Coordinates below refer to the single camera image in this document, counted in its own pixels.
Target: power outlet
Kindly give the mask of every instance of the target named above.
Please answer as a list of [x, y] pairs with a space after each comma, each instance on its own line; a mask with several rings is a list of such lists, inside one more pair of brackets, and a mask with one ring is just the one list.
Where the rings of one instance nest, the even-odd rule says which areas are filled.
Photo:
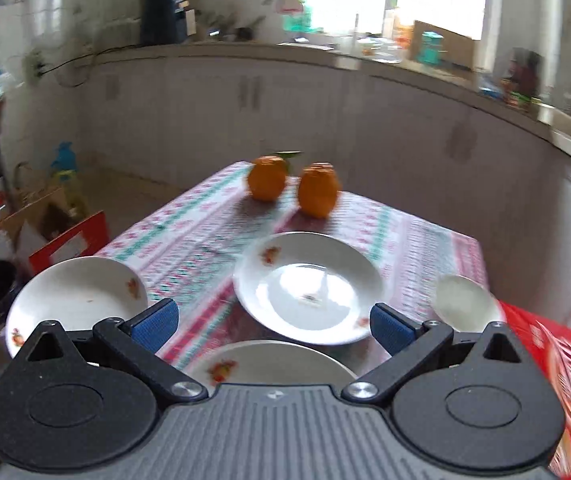
[[38, 49], [33, 49], [23, 58], [23, 76], [30, 86], [36, 86], [39, 79], [43, 76], [43, 54]]

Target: metal screw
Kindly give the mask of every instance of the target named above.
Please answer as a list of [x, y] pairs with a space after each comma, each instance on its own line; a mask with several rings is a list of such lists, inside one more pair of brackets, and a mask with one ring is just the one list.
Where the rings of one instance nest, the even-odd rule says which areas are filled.
[[372, 397], [379, 393], [379, 388], [372, 383], [360, 381], [358, 383], [349, 384], [347, 393], [357, 399], [372, 399]]
[[191, 381], [172, 384], [172, 393], [179, 397], [198, 397], [202, 392], [203, 386]]

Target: blue gripper pad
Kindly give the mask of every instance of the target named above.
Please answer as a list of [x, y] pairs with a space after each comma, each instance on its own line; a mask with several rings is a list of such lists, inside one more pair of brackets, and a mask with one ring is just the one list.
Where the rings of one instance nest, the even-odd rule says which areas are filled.
[[414, 342], [417, 338], [417, 328], [408, 326], [405, 322], [386, 312], [380, 303], [374, 305], [370, 311], [372, 335], [390, 355], [400, 352]]
[[176, 332], [178, 319], [178, 306], [166, 298], [127, 321], [125, 331], [138, 344], [156, 353]]

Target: electrical cord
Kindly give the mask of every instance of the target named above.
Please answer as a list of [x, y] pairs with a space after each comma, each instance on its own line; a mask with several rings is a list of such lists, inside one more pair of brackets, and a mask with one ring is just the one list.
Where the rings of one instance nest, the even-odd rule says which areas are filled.
[[95, 67], [96, 65], [96, 59], [99, 56], [102, 56], [103, 54], [108, 54], [109, 52], [119, 52], [121, 50], [134, 50], [136, 48], [141, 48], [141, 45], [139, 44], [131, 44], [131, 45], [125, 45], [125, 46], [117, 46], [117, 47], [112, 47], [112, 48], [106, 48], [105, 50], [101, 50], [99, 52], [94, 52], [92, 54], [84, 54], [82, 56], [77, 56], [77, 57], [73, 57], [72, 59], [69, 59], [63, 63], [60, 63], [54, 67], [48, 68], [47, 70], [43, 70], [41, 72], [39, 72], [39, 76], [43, 77], [46, 74], [49, 74], [50, 72], [54, 72], [55, 70], [59, 70], [59, 68], [62, 68], [64, 66], [66, 66], [69, 63], [81, 60], [81, 59], [86, 59], [87, 57], [91, 57], [92, 61], [90, 62], [89, 66], [88, 66], [88, 76], [86, 76], [85, 79], [83, 79], [83, 81], [79, 82], [79, 83], [75, 83], [75, 84], [67, 84], [62, 82], [58, 76], [56, 74], [54, 74], [54, 78], [56, 79], [56, 82], [62, 86], [63, 88], [78, 88], [79, 86], [87, 83], [92, 75], [92, 69]]

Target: table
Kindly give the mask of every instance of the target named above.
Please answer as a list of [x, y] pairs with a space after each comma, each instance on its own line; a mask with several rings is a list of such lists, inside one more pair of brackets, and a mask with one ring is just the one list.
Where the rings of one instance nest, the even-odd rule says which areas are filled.
[[[276, 232], [319, 232], [357, 248], [379, 269], [385, 301], [414, 320], [435, 317], [430, 298], [442, 274], [462, 274], [487, 286], [481, 248], [473, 238], [348, 192], [341, 193], [327, 221], [311, 219], [298, 211], [296, 179], [275, 204], [252, 199], [246, 187], [249, 168], [247, 162], [224, 168], [98, 253], [133, 268], [150, 304], [176, 301], [179, 329], [158, 355], [177, 368], [224, 344], [281, 338], [244, 311], [232, 284], [239, 254]], [[314, 348], [359, 375], [388, 357], [372, 337]]]

